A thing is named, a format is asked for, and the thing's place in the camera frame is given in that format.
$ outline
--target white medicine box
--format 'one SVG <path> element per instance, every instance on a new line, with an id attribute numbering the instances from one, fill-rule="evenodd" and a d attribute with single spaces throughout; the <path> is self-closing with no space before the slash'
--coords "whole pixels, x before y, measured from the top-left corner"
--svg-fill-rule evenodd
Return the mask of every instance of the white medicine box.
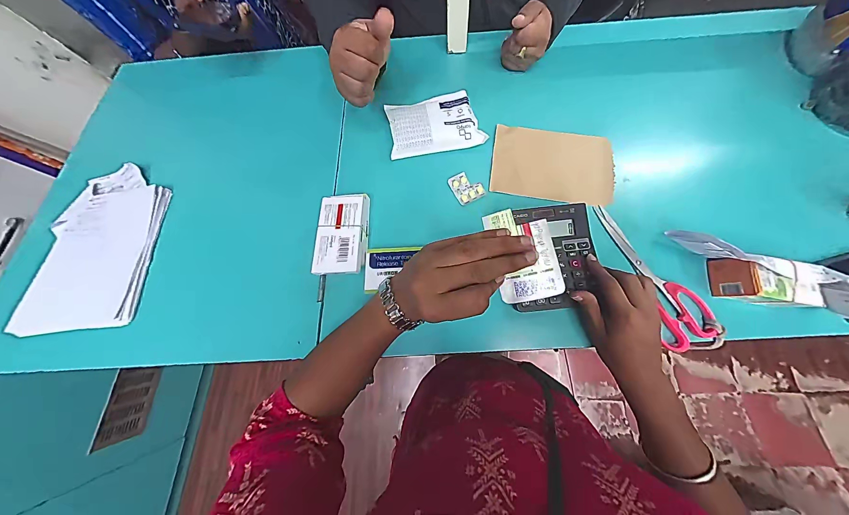
<path id="1" fill-rule="evenodd" d="M 316 275 L 360 272 L 367 256 L 369 216 L 366 193 L 323 197 L 311 271 Z"/>

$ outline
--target brown paper envelope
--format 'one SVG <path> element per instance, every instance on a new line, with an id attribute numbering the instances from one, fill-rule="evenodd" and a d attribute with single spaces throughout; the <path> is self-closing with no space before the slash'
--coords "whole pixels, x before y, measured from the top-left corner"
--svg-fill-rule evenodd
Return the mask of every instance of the brown paper envelope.
<path id="1" fill-rule="evenodd" d="M 499 124 L 490 190 L 572 204 L 611 204 L 612 144 L 596 135 Z"/>

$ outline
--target drawer handle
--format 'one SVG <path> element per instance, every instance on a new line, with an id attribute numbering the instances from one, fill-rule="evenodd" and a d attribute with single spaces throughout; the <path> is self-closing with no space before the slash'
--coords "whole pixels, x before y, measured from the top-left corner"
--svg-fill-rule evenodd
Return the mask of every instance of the drawer handle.
<path id="1" fill-rule="evenodd" d="M 1 257 L 5 255 L 5 252 L 8 250 L 8 246 L 10 246 L 11 242 L 14 241 L 14 237 L 18 234 L 18 229 L 20 226 L 24 224 L 25 220 L 23 218 L 12 217 L 8 220 L 5 220 L 5 232 L 1 235 L 0 239 L 0 266 L 1 266 Z"/>

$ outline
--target calculator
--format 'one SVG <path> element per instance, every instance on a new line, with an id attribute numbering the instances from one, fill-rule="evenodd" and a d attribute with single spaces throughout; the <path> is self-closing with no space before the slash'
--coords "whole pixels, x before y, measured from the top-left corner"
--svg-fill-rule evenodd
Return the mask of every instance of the calculator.
<path id="1" fill-rule="evenodd" d="M 544 218 L 552 232 L 554 251 L 561 265 L 566 289 L 561 295 L 544 299 L 518 302 L 513 309 L 521 312 L 560 310 L 570 308 L 575 302 L 568 295 L 571 291 L 586 289 L 586 257 L 595 256 L 590 224 L 586 218 L 585 204 L 549 205 L 530 209 L 513 210 L 517 225 L 528 224 Z"/>

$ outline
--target scissors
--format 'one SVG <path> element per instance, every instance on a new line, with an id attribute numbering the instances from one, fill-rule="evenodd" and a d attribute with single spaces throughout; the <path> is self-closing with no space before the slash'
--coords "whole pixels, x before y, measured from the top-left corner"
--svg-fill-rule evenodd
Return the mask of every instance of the scissors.
<path id="1" fill-rule="evenodd" d="M 608 232 L 608 235 L 612 238 L 614 244 L 618 246 L 618 249 L 621 250 L 621 253 L 624 254 L 624 257 L 631 263 L 631 266 L 635 269 L 635 271 L 638 274 L 649 277 L 650 280 L 653 281 L 653 284 L 656 285 L 659 293 L 661 293 L 662 296 L 669 301 L 672 309 L 678 313 L 678 316 L 672 316 L 667 310 L 665 310 L 665 308 L 662 307 L 662 303 L 657 305 L 657 308 L 659 308 L 659 320 L 662 321 L 663 325 L 665 325 L 672 336 L 675 337 L 674 343 L 667 342 L 664 339 L 661 340 L 662 345 L 670 351 L 679 353 L 685 352 L 691 348 L 706 350 L 715 349 L 723 345 L 726 329 L 720 322 L 717 322 L 716 316 L 710 309 L 710 306 L 708 306 L 701 297 L 698 297 L 696 293 L 685 288 L 681 284 L 676 282 L 666 282 L 657 277 L 657 275 L 654 274 L 647 264 L 640 258 L 636 250 L 634 250 L 634 247 L 631 246 L 630 242 L 627 241 L 627 237 L 621 232 L 618 224 L 614 222 L 614 219 L 609 215 L 605 208 L 593 206 L 593 212 L 599 218 L 599 222 Z M 691 299 L 695 305 L 697 305 L 698 309 L 701 311 L 702 318 L 704 319 L 703 324 L 699 324 L 688 308 L 682 304 L 682 301 L 679 299 L 679 295 L 685 295 Z M 682 325 L 684 325 L 684 328 L 695 336 L 713 338 L 713 343 L 692 346 L 692 340 L 689 338 L 688 334 L 685 334 Z"/>

